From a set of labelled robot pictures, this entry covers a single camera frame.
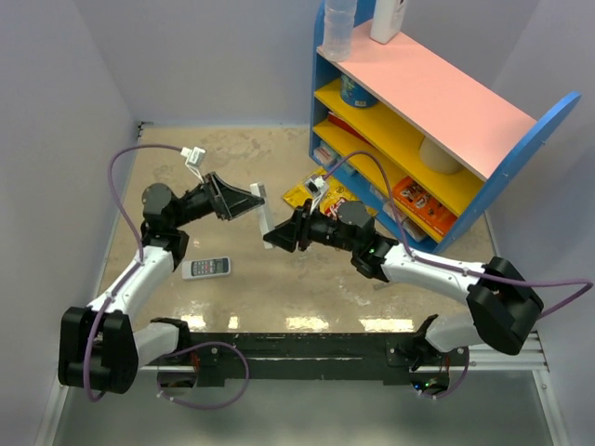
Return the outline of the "white long remote control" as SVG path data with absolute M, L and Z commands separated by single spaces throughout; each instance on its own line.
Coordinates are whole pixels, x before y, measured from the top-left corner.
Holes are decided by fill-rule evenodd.
M 264 203 L 256 209 L 256 212 L 261 235 L 265 236 L 274 229 L 273 214 L 269 206 L 265 185 L 262 182 L 252 183 L 250 191 L 253 195 L 264 200 Z

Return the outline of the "grey button remote control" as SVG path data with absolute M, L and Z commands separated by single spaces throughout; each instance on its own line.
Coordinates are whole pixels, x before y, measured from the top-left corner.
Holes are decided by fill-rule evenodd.
M 181 265 L 183 281 L 197 281 L 225 277 L 231 274 L 231 260 L 227 257 L 214 257 L 184 261 Z

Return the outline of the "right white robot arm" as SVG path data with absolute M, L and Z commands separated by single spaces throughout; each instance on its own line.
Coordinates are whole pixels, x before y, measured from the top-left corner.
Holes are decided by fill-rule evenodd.
M 360 202 L 345 202 L 327 216 L 310 201 L 286 221 L 267 230 L 263 240 L 287 252 L 320 243 L 351 254 L 351 264 L 368 279 L 412 284 L 466 306 L 451 318 L 430 316 L 403 352 L 433 365 L 447 352 L 486 344 L 510 356 L 520 353 L 543 303 L 530 288 L 515 285 L 520 273 L 507 260 L 487 264 L 456 262 L 426 253 L 407 253 L 404 245 L 385 237 Z

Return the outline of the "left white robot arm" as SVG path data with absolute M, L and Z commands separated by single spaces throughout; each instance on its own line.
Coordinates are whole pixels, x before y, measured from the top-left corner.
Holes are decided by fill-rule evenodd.
M 146 188 L 135 257 L 101 295 L 83 308 L 67 309 L 61 318 L 59 382 L 82 388 L 97 402 L 107 393 L 127 392 L 138 369 L 152 361 L 186 362 L 192 355 L 187 322 L 158 318 L 139 331 L 132 322 L 182 263 L 190 239 L 183 226 L 209 215 L 230 221 L 265 202 L 262 184 L 242 190 L 216 173 L 205 175 L 182 196 L 164 183 Z

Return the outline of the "yellow Lays chip bag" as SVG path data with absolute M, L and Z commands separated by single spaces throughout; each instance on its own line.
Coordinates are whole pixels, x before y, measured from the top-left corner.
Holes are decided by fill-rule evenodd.
M 304 182 L 308 179 L 321 177 L 325 173 L 326 171 L 323 167 L 317 167 L 310 174 L 304 177 L 300 183 L 289 189 L 283 195 L 283 200 L 293 208 L 303 205 L 303 203 L 308 198 L 312 197 L 312 195 L 304 185 Z M 337 210 L 341 204 L 345 202 L 359 201 L 359 198 L 354 193 L 348 190 L 342 183 L 340 183 L 334 177 L 328 179 L 327 184 L 329 185 L 329 191 L 319 204 L 320 210 L 325 215 L 336 218 Z

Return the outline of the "pack of tissue packets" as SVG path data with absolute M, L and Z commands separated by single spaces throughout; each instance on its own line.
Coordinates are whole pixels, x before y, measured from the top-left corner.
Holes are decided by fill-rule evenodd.
M 326 169 L 332 168 L 342 158 L 337 151 L 323 140 L 313 150 L 313 156 Z M 345 162 L 340 168 L 349 176 L 356 174 L 356 170 L 349 162 Z

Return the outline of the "red flat box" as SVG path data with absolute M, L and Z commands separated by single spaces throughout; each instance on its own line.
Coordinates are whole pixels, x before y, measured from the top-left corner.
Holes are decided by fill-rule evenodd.
M 327 120 L 330 124 L 339 127 L 340 129 L 350 133 L 351 135 L 370 145 L 370 142 L 363 135 L 361 135 L 353 126 L 351 126 L 347 121 L 345 121 L 333 111 L 329 111 L 327 113 Z

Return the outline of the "orange product box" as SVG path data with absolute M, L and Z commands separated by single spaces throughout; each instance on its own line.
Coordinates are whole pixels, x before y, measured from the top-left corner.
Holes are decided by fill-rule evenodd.
M 404 177 L 392 192 L 397 202 L 442 237 L 456 223 L 456 215 L 410 177 Z

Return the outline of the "blue snack can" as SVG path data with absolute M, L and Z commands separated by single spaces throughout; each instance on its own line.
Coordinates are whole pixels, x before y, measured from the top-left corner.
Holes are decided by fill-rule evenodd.
M 339 95 L 346 104 L 357 109 L 371 108 L 378 103 L 378 99 L 373 94 L 345 73 L 340 76 Z

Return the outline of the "brown paper roll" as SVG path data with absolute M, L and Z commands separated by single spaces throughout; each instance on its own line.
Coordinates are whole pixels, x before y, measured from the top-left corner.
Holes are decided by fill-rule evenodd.
M 430 138 L 424 138 L 419 147 L 421 162 L 431 171 L 453 175 L 463 169 L 463 165 Z

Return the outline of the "blue yellow pink shelf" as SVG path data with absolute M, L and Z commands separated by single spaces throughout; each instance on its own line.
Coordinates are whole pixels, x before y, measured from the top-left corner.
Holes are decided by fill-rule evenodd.
M 385 45 L 373 41 L 369 32 L 374 9 L 371 1 L 358 3 L 350 57 L 342 62 L 324 56 L 324 15 L 315 19 L 310 145 L 316 148 L 323 140 L 349 158 L 356 174 L 339 170 L 337 180 L 374 208 L 378 222 L 390 232 L 397 226 L 382 201 L 387 188 L 404 177 L 447 207 L 457 217 L 452 228 L 442 237 L 423 223 L 426 239 L 416 244 L 419 250 L 438 254 L 472 227 L 581 96 L 571 92 L 535 119 L 404 33 Z M 367 109 L 346 104 L 339 95 L 342 73 L 378 103 Z M 330 124 L 329 111 L 370 145 Z M 463 169 L 453 175 L 429 170 L 419 158 L 424 138 L 456 158 Z

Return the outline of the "clear plastic bottle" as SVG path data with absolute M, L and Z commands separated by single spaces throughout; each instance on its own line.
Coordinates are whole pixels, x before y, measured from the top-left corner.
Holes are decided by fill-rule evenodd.
M 322 52 L 329 61 L 340 62 L 349 58 L 356 9 L 356 0 L 324 1 Z

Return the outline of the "white plastic container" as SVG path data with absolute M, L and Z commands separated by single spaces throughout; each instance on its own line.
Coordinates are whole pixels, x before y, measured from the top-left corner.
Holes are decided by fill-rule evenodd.
M 406 0 L 376 0 L 370 38 L 387 44 L 401 30 L 406 7 Z

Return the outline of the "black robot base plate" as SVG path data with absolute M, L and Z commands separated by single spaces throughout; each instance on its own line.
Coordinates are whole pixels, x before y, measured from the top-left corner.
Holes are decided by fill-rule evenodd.
M 221 387 L 228 379 L 376 381 L 408 386 L 430 379 L 443 360 L 403 352 L 412 333 L 199 333 L 198 385 Z

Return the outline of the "aluminium rail frame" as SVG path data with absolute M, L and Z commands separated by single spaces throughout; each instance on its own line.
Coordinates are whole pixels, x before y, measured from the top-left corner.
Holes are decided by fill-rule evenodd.
M 547 363 L 536 334 L 507 356 L 450 353 L 430 379 L 228 379 L 200 387 L 188 359 L 141 369 L 132 388 L 92 404 L 60 387 L 41 445 L 549 445 Z

